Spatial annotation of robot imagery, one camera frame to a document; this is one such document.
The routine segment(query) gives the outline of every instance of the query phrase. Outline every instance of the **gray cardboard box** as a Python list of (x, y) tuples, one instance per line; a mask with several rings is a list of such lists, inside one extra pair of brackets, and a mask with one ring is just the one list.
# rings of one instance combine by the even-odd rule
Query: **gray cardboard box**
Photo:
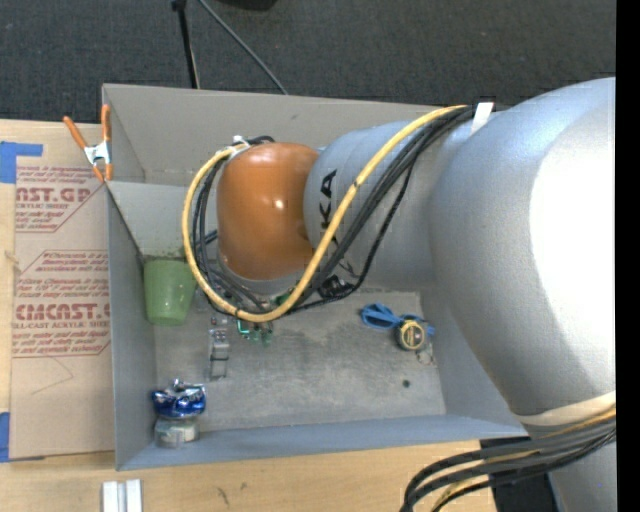
[[(320, 148), (433, 107), (123, 85), (105, 85), (103, 95), (115, 165), (107, 217), (118, 469), (523, 434), (437, 283), (424, 283), (410, 292), (365, 289), (277, 320), (268, 347), (231, 330), (227, 377), (207, 383), (201, 439), (157, 447), (149, 394), (176, 377), (204, 382), (211, 311), (195, 300), (184, 326), (154, 327), (142, 261), (179, 253), (184, 195), (197, 169), (234, 135)], [(363, 326), (358, 312), (371, 302), (425, 315), (437, 329), (435, 361)]]

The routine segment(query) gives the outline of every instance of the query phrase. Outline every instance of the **white plastic piece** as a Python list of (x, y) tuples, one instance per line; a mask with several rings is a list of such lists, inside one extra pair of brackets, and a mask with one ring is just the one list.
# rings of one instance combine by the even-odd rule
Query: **white plastic piece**
[(478, 103), (478, 106), (476, 107), (476, 113), (473, 116), (473, 122), (471, 123), (470, 135), (473, 135), (477, 130), (482, 128), (487, 123), (492, 110), (492, 101)]
[(104, 482), (102, 512), (142, 512), (142, 481)]
[(102, 512), (120, 512), (118, 505), (118, 482), (102, 484)]

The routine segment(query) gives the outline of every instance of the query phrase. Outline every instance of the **cardboard sheet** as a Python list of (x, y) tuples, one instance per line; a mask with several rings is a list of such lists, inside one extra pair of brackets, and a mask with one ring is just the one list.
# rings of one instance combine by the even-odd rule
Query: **cardboard sheet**
[[(79, 128), (99, 142), (99, 126)], [(0, 258), (9, 456), (112, 449), (106, 188), (62, 123), (0, 121), (0, 140), (42, 145), (40, 157), (18, 156), (15, 185), (3, 192), (13, 189), (15, 227), (2, 226)]]

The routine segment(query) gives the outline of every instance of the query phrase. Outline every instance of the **tape measure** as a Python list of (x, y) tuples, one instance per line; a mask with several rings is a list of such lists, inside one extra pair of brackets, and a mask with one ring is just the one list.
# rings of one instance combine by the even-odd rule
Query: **tape measure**
[(396, 341), (405, 350), (420, 350), (427, 339), (427, 333), (416, 320), (405, 320), (396, 328)]

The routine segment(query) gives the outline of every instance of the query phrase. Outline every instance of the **wire bundle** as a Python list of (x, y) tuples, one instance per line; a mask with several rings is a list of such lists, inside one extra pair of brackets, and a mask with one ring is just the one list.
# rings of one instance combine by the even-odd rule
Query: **wire bundle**
[[(265, 142), (273, 142), (273, 139), (263, 136), (246, 141), (248, 146)], [(264, 306), (255, 295), (238, 284), (231, 276), (214, 268), (207, 256), (207, 246), (218, 238), (217, 230), (209, 233), (206, 232), (205, 219), (207, 216), (208, 199), (215, 177), (227, 160), (228, 158), (221, 159), (211, 167), (200, 188), (193, 213), (191, 249), (195, 255), (198, 270), (207, 282), (213, 285), (219, 293), (222, 293), (228, 299), (232, 299), (236, 304), (245, 304), (248, 301), (256, 310), (264, 312)], [(219, 311), (214, 302), (209, 300), (209, 303), (214, 309)]]
[[(259, 308), (261, 309), (259, 313), (247, 311), (246, 309), (241, 309), (243, 304), (238, 304), (238, 302), (235, 302), (235, 303), (229, 302), (227, 299), (233, 297), (233, 293), (231, 291), (231, 289), (234, 286), (233, 283), (231, 283), (228, 276), (222, 276), (222, 279), (219, 279), (221, 274), (219, 272), (216, 273), (214, 271), (215, 269), (207, 268), (207, 262), (204, 261), (206, 260), (206, 252), (202, 249), (202, 246), (200, 244), (207, 237), (203, 226), (204, 226), (204, 213), (206, 213), (206, 201), (208, 198), (208, 192), (210, 192), (211, 190), (214, 177), (217, 174), (218, 170), (220, 169), (222, 163), (226, 161), (228, 158), (230, 158), (232, 155), (237, 153), (239, 149), (246, 148), (248, 145), (248, 142), (242, 141), (241, 143), (235, 144), (234, 146), (230, 146), (228, 148), (218, 151), (196, 173), (196, 176), (194, 177), (193, 181), (191, 182), (191, 185), (189, 186), (189, 189), (187, 190), (184, 208), (182, 212), (181, 226), (182, 226), (183, 245), (185, 249), (185, 257), (186, 257), (187, 263), (189, 264), (189, 267), (191, 268), (191, 271), (194, 274), (194, 277), (196, 278), (196, 281), (198, 282), (198, 285), (202, 288), (202, 290), (205, 292), (207, 297), (209, 297), (209, 300), (211, 301), (212, 305), (215, 305), (214, 307), (216, 307), (217, 309), (223, 312), (232, 314), (233, 316), (239, 319), (247, 320), (255, 323), (264, 323), (264, 322), (270, 322), (272, 320), (275, 320), (276, 318), (279, 318), (282, 315), (287, 314), (290, 310), (292, 310), (292, 308), (293, 308), (293, 311), (297, 311), (300, 309), (305, 309), (306, 307), (311, 307), (312, 305), (317, 305), (318, 303), (315, 303), (309, 306), (305, 305), (304, 307), (300, 308), (301, 302), (304, 302), (309, 297), (309, 295), (313, 293), (313, 291), (317, 290), (322, 285), (322, 283), (324, 283), (326, 275), (328, 274), (328, 272), (330, 272), (330, 268), (333, 268), (333, 267), (329, 267), (328, 265), (325, 265), (318, 273), (318, 276), (315, 275), (316, 271), (320, 267), (322, 259), (324, 258), (327, 252), (328, 247), (332, 243), (335, 233), (340, 227), (340, 224), (345, 216), (346, 211), (351, 206), (351, 203), (353, 202), (355, 196), (358, 194), (358, 192), (360, 191), (360, 188), (366, 182), (369, 176), (373, 173), (373, 171), (377, 168), (377, 166), (391, 153), (391, 151), (393, 151), (393, 149), (396, 146), (398, 146), (401, 142), (403, 142), (407, 137), (414, 134), (415, 132), (418, 132), (418, 134), (424, 134), (423, 137), (417, 136), (413, 138), (413, 139), (422, 141), (422, 144), (419, 144), (419, 145), (412, 144), (411, 142), (413, 141), (413, 139), (411, 139), (411, 141), (406, 145), (408, 149), (407, 147), (403, 148), (403, 150), (400, 151), (396, 159), (394, 159), (394, 162), (397, 162), (397, 165), (392, 165), (392, 168), (395, 170), (395, 172), (391, 173), (390, 176), (395, 175), (396, 176), (395, 179), (397, 179), (397, 176), (401, 175), (404, 171), (409, 170), (411, 168), (411, 166), (417, 159), (419, 152), (423, 148), (427, 147), (427, 145), (430, 142), (435, 140), (435, 138), (440, 133), (444, 132), (444, 130), (447, 128), (446, 125), (449, 122), (453, 122), (453, 120), (457, 119), (459, 115), (463, 115), (464, 113), (469, 111), (470, 111), (470, 107), (467, 107), (467, 106), (444, 107), (444, 108), (435, 110), (433, 112), (429, 112), (428, 114), (416, 119), (415, 121), (405, 126), (403, 129), (401, 129), (393, 137), (391, 137), (391, 139), (389, 139), (382, 146), (382, 148), (371, 158), (371, 160), (369, 160), (369, 162), (365, 165), (362, 171), (360, 171), (360, 173), (358, 174), (358, 176), (356, 177), (352, 185), (347, 190), (342, 201), (338, 205), (333, 217), (331, 218), (331, 222), (329, 223), (329, 226), (327, 227), (322, 239), (320, 240), (318, 247), (311, 258), (311, 261), (307, 265), (298, 284), (295, 286), (295, 288), (291, 291), (288, 297), (280, 305), (268, 311), (264, 311), (264, 309)], [(391, 222), (391, 218), (393, 217), (393, 214), (395, 213), (395, 210), (399, 205), (400, 200), (402, 199), (402, 194), (406, 190), (409, 176), (410, 176), (410, 173), (407, 173), (402, 190), (400, 191), (400, 194), (397, 196), (394, 206), (392, 207), (391, 211), (387, 214), (387, 218), (385, 219), (385, 222), (380, 232), (378, 233), (378, 237), (373, 244), (372, 250), (370, 251), (367, 261), (365, 262), (365, 269), (360, 276), (359, 282), (356, 284), (354, 289), (352, 289), (349, 293), (352, 293), (353, 291), (355, 291), (355, 289), (357, 289), (357, 287), (364, 280), (366, 271), (371, 264), (373, 255), (375, 254), (375, 250), (380, 244), (380, 241), (382, 240), (382, 236), (384, 236), (384, 232), (386, 231), (386, 229), (388, 228)], [(388, 191), (389, 188), (395, 182), (395, 179), (392, 179), (391, 177), (384, 178), (380, 180), (378, 183), (376, 183), (374, 188), (378, 189), (378, 187), (380, 187), (379, 189), (384, 190), (385, 191), (384, 193), (386, 193), (386, 191)], [(198, 229), (196, 231), (194, 224), (190, 223), (191, 208), (192, 208), (193, 199), (196, 195), (196, 191), (198, 190), (199, 187), (201, 187), (201, 184), (203, 182), (204, 182), (204, 185), (200, 189), (200, 194), (198, 195), (198, 201), (196, 204), (195, 217), (198, 218), (197, 222), (199, 222)], [(366, 216), (366, 218), (368, 218), (368, 215), (370, 215), (370, 212), (373, 211), (373, 209), (377, 205), (377, 203), (374, 204), (373, 201), (374, 200), (372, 200), (371, 203), (365, 204), (365, 206), (363, 207), (363, 210), (365, 212), (369, 212), (369, 213), (362, 213), (362, 215)], [(357, 221), (356, 219), (356, 222), (354, 222), (354, 224), (356, 224), (357, 226), (358, 224), (360, 224), (360, 222)], [(356, 231), (353, 232), (351, 236), (355, 237), (358, 231), (359, 229), (356, 229)], [(340, 247), (339, 251), (336, 251), (336, 252), (337, 253), (342, 252), (342, 254), (344, 254), (343, 251), (346, 250), (345, 247)], [(342, 257), (341, 255), (337, 256), (336, 253), (334, 253), (330, 258), (330, 262), (332, 263), (335, 260), (335, 264), (337, 264), (341, 257)], [(210, 278), (212, 277), (216, 278), (214, 282), (210, 281)], [(220, 287), (224, 288), (226, 291), (226, 293), (223, 293), (223, 296), (217, 293), (217, 291), (214, 289), (214, 288), (220, 288)], [(236, 285), (236, 289), (234, 289), (233, 291), (239, 294), (239, 290), (240, 289), (238, 289)], [(246, 297), (248, 297), (246, 291), (244, 291), (243, 293)], [(345, 296), (346, 294), (343, 294), (341, 296), (334, 297), (330, 300), (338, 300), (338, 299), (344, 298)], [(330, 300), (323, 300), (323, 301), (320, 301), (320, 303), (329, 302)], [(256, 306), (258, 306), (259, 301), (252, 300), (252, 302), (254, 302)]]
[[(448, 486), (431, 512), (479, 489), (513, 484), (567, 466), (616, 440), (615, 406), (606, 413), (557, 433), (503, 446), (484, 448), (431, 464), (407, 485), (400, 512), (412, 512), (429, 493)], [(447, 472), (460, 465), (470, 467)]]
[[(344, 233), (344, 235), (341, 236), (340, 244), (336, 247), (335, 251), (332, 253), (327, 262), (322, 266), (322, 268), (320, 268), (316, 272), (313, 279), (311, 280), (309, 287), (302, 294), (302, 296), (296, 303), (296, 306), (289, 312), (289, 314), (309, 309), (315, 306), (327, 304), (329, 302), (342, 300), (358, 290), (358, 288), (360, 288), (365, 278), (367, 277), (367, 274), (369, 273), (376, 252), (380, 247), (380, 244), (387, 230), (389, 229), (389, 226), (391, 225), (391, 221), (393, 220), (393, 217), (395, 216), (398, 207), (400, 206), (400, 203), (407, 191), (409, 180), (411, 178), (416, 160), (427, 147), (438, 140), (438, 138), (446, 131), (450, 130), (452, 126), (468, 119), (470, 117), (471, 111), (471, 107), (465, 106), (447, 112), (442, 116), (436, 118), (429, 124), (423, 126), (414, 134), (411, 134), (410, 140), (406, 142), (405, 146), (401, 151), (398, 152), (398, 154), (388, 165), (387, 169), (380, 177), (378, 182), (374, 185), (371, 194), (364, 201), (362, 208), (349, 226), (349, 229), (346, 231), (346, 233)], [(304, 302), (322, 286), (331, 272), (340, 263), (340, 260), (342, 260), (349, 247), (351, 247), (354, 240), (361, 232), (362, 228), (369, 220), (373, 212), (376, 210), (382, 199), (389, 193), (391, 187), (403, 174), (405, 174), (405, 179), (402, 183), (402, 186), (393, 204), (391, 205), (391, 208), (389, 208), (389, 211), (387, 212), (387, 215), (382, 225), (380, 226), (380, 229), (378, 230), (378, 234), (376, 235), (376, 238), (373, 241), (371, 248), (369, 249), (369, 254), (367, 255), (367, 258), (364, 262), (360, 275), (357, 276), (357, 281), (354, 284), (346, 287), (342, 293), (336, 294), (331, 298), (324, 298), (322, 300), (304, 304)]]

